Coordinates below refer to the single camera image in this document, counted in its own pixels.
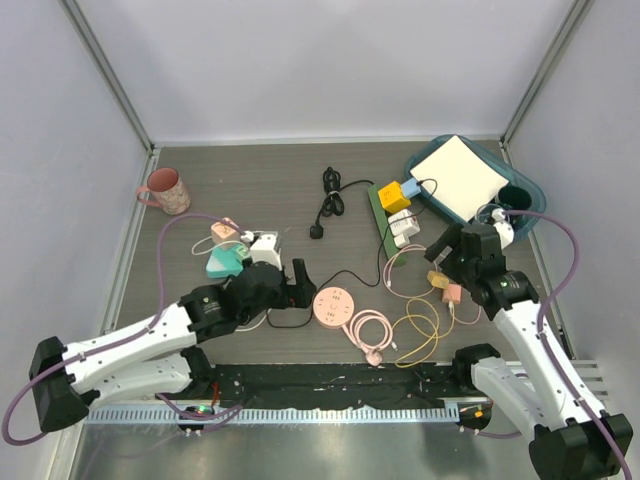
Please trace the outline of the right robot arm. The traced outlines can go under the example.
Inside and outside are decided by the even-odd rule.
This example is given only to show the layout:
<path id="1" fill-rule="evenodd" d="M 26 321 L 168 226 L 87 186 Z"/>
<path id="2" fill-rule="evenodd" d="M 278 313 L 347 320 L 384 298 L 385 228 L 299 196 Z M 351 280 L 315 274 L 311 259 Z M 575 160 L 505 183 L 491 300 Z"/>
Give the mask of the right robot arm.
<path id="1" fill-rule="evenodd" d="M 518 355 L 525 378 L 489 344 L 456 351 L 451 380 L 457 391 L 486 394 L 527 439 L 541 479 L 632 476 L 625 455 L 633 428 L 591 392 L 549 327 L 528 277 L 508 269 L 507 234 L 495 225 L 454 224 L 426 249 L 450 280 L 474 302 Z"/>

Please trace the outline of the peach cube socket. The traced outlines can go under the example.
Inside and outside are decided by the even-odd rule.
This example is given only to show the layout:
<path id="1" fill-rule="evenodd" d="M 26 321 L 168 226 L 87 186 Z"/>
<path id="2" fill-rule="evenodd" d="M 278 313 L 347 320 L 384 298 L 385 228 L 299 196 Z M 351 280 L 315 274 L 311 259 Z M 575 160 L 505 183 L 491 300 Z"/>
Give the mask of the peach cube socket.
<path id="1" fill-rule="evenodd" d="M 216 249 L 229 250 L 241 243 L 240 234 L 235 226 L 236 224 L 228 217 L 211 225 L 211 240 Z"/>

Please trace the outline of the teal triangular socket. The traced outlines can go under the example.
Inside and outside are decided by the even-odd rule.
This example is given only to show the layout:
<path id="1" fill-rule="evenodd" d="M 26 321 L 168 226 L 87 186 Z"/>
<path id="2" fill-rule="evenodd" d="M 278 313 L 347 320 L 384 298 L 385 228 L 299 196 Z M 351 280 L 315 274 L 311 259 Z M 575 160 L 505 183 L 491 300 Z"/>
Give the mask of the teal triangular socket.
<path id="1" fill-rule="evenodd" d="M 243 270 L 242 261 L 236 256 L 239 246 L 229 250 L 213 249 L 205 265 L 206 276 L 209 279 L 219 280 L 230 275 L 238 275 Z"/>

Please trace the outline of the pink charger plug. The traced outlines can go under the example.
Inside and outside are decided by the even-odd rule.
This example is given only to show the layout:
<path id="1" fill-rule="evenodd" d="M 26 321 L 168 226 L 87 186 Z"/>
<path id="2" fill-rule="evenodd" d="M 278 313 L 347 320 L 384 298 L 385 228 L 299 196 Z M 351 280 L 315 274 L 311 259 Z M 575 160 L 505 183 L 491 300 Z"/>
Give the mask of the pink charger plug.
<path id="1" fill-rule="evenodd" d="M 462 298 L 462 287 L 458 284 L 449 284 L 442 291 L 441 300 L 449 306 L 458 305 Z"/>

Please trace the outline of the light blue charger plug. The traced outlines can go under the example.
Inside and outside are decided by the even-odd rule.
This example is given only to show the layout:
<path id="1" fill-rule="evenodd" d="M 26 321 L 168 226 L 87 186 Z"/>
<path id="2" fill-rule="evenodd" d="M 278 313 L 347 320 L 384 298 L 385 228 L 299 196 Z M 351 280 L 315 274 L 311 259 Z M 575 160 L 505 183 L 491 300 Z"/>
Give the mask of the light blue charger plug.
<path id="1" fill-rule="evenodd" d="M 415 179 L 406 180 L 401 184 L 401 193 L 405 198 L 411 199 L 421 193 L 421 185 Z"/>

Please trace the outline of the green power strip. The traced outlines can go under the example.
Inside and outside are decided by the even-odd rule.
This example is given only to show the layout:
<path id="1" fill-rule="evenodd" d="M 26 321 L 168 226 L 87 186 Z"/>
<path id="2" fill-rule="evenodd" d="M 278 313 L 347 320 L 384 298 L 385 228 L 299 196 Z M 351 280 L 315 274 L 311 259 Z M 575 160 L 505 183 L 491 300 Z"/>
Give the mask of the green power strip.
<path id="1" fill-rule="evenodd" d="M 399 249 L 394 244 L 393 236 L 388 224 L 388 217 L 393 214 L 389 214 L 384 211 L 378 199 L 378 191 L 381 188 L 383 187 L 373 184 L 367 189 L 367 195 L 374 216 L 374 222 L 379 232 L 382 251 L 385 253 L 386 258 L 390 259 L 393 255 L 399 252 Z"/>

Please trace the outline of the yellow cube socket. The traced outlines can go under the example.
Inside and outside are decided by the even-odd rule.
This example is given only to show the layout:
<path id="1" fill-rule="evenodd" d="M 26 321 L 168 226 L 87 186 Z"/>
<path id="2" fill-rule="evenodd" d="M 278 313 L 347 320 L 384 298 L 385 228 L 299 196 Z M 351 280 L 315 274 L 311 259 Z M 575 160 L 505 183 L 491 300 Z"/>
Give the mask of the yellow cube socket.
<path id="1" fill-rule="evenodd" d="M 402 185 L 393 181 L 378 191 L 381 207 L 389 214 L 396 214 L 411 205 L 410 199 L 403 193 Z"/>

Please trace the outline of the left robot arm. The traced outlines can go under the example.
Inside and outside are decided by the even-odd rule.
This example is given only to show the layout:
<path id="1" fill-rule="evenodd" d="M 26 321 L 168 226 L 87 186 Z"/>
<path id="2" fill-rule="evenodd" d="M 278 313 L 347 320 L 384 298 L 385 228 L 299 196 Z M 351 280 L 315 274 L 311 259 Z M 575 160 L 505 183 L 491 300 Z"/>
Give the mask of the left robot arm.
<path id="1" fill-rule="evenodd" d="M 200 399 L 214 370 L 200 344 L 230 335 L 272 309 L 308 308 L 317 291 L 303 260 L 295 281 L 266 262 L 252 263 L 219 284 L 195 288 L 159 315 L 112 333 L 63 344 L 41 341 L 29 378 L 41 432 L 70 427 L 122 400 L 164 394 Z"/>

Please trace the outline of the pink round socket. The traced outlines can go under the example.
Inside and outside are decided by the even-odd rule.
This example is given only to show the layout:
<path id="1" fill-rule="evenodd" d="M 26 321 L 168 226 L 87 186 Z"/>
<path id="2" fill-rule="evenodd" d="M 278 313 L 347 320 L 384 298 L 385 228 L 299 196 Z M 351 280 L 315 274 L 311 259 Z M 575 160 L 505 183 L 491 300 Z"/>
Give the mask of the pink round socket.
<path id="1" fill-rule="evenodd" d="M 350 322 L 354 315 L 353 297 L 339 287 L 320 290 L 313 301 L 313 318 L 324 328 L 339 329 Z"/>

